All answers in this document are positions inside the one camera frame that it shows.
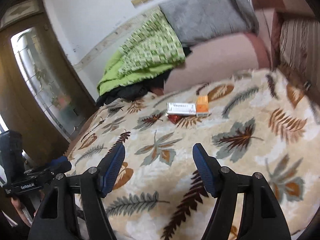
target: wooden door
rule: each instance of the wooden door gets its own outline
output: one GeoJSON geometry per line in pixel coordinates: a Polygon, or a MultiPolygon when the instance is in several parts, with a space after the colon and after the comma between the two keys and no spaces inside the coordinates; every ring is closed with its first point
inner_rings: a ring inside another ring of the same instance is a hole
{"type": "Polygon", "coordinates": [[[0,31],[0,114],[9,129],[22,134],[25,152],[36,163],[43,164],[61,156],[70,139],[61,133],[62,125],[57,127],[49,119],[48,112],[45,114],[43,106],[30,91],[30,82],[26,83],[19,69],[11,38],[28,29],[36,31],[42,56],[59,79],[59,86],[68,92],[75,106],[73,110],[80,116],[77,119],[79,127],[95,112],[95,107],[68,68],[45,13],[20,20],[0,31]]]}

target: door frame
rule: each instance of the door frame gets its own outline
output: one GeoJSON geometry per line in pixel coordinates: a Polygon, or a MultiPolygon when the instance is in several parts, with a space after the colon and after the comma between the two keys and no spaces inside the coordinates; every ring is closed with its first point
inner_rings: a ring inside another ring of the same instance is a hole
{"type": "MultiPolygon", "coordinates": [[[[21,3],[21,2],[24,2],[24,1],[27,1],[27,0],[15,0],[10,6],[14,6],[14,5],[16,5],[16,4],[18,4],[18,3],[21,3]]],[[[54,29],[52,28],[51,21],[50,21],[50,19],[49,19],[49,17],[48,17],[47,11],[45,10],[43,0],[37,0],[37,1],[38,1],[38,4],[39,4],[39,11],[38,11],[38,12],[35,12],[35,13],[32,13],[32,14],[29,14],[29,15],[27,15],[27,16],[25,16],[25,17],[22,17],[22,18],[19,19],[18,21],[24,20],[24,19],[29,18],[29,17],[31,17],[31,16],[34,16],[34,15],[36,15],[36,14],[40,14],[40,13],[43,13],[43,14],[44,14],[47,22],[50,23],[50,28],[53,30],[54,35],[56,36],[56,41],[57,41],[56,45],[57,45],[58,48],[59,48],[59,51],[60,51],[60,54],[61,54],[62,58],[64,59],[66,65],[68,66],[68,68],[69,68],[72,76],[73,76],[74,79],[77,81],[77,83],[79,84],[79,86],[81,87],[81,89],[83,90],[83,92],[85,93],[85,95],[88,97],[89,101],[90,101],[91,104],[92,104],[92,107],[95,109],[95,111],[97,111],[98,108],[97,108],[97,106],[96,106],[96,102],[94,101],[94,99],[92,98],[91,94],[89,93],[89,91],[87,90],[87,88],[85,87],[85,85],[83,84],[83,82],[81,81],[81,79],[79,78],[78,74],[76,73],[75,69],[73,68],[72,64],[70,63],[70,61],[68,60],[66,54],[64,53],[63,48],[62,48],[60,42],[59,42],[58,39],[57,39],[57,35],[56,35],[54,29]]],[[[3,27],[3,28],[0,29],[0,32],[3,31],[3,30],[5,30],[6,28],[10,27],[11,25],[13,25],[13,24],[15,24],[15,23],[16,23],[16,22],[13,22],[13,23],[10,23],[10,24],[6,25],[5,27],[3,27]]]]}

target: black robotic device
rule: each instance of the black robotic device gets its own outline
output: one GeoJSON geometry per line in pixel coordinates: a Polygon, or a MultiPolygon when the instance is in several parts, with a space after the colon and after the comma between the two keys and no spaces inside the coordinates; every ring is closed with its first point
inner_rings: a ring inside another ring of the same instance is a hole
{"type": "MultiPolygon", "coordinates": [[[[19,152],[22,153],[19,140],[21,137],[14,132],[0,135],[1,153],[6,149],[9,153],[7,156],[12,155],[7,159],[11,161],[5,160],[4,165],[12,165],[12,160],[19,159],[17,156],[19,152]]],[[[16,174],[12,166],[7,167],[5,171],[9,171],[8,175],[12,179],[8,180],[6,189],[19,197],[43,187],[54,177],[34,218],[28,239],[81,239],[74,197],[74,194],[81,194],[90,240],[116,240],[101,198],[112,191],[124,157],[125,148],[122,143],[118,143],[97,167],[70,177],[63,174],[70,170],[70,162],[61,163],[54,170],[47,167],[27,174],[22,174],[22,170],[16,174]],[[22,186],[30,183],[34,186],[22,186]]],[[[237,174],[228,167],[221,167],[216,158],[209,157],[199,143],[193,147],[193,159],[206,191],[217,198],[202,240],[228,239],[238,193],[244,193],[238,240],[291,239],[280,205],[260,172],[247,176],[237,174]]]]}

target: glass pane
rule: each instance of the glass pane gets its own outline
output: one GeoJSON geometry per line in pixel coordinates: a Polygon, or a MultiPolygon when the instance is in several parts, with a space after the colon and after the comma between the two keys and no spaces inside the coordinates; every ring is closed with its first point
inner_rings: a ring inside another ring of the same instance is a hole
{"type": "Polygon", "coordinates": [[[36,28],[12,36],[11,43],[21,74],[41,109],[65,137],[74,137],[84,116],[42,52],[36,28]]]}
{"type": "Polygon", "coordinates": [[[37,0],[28,0],[10,7],[0,21],[0,28],[39,11],[37,0]]]}

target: orange box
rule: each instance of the orange box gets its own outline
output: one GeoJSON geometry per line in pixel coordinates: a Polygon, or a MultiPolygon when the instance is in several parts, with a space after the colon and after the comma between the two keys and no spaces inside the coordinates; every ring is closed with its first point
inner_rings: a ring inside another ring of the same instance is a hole
{"type": "Polygon", "coordinates": [[[208,96],[199,96],[196,103],[196,116],[206,117],[209,116],[209,102],[208,96]]]}

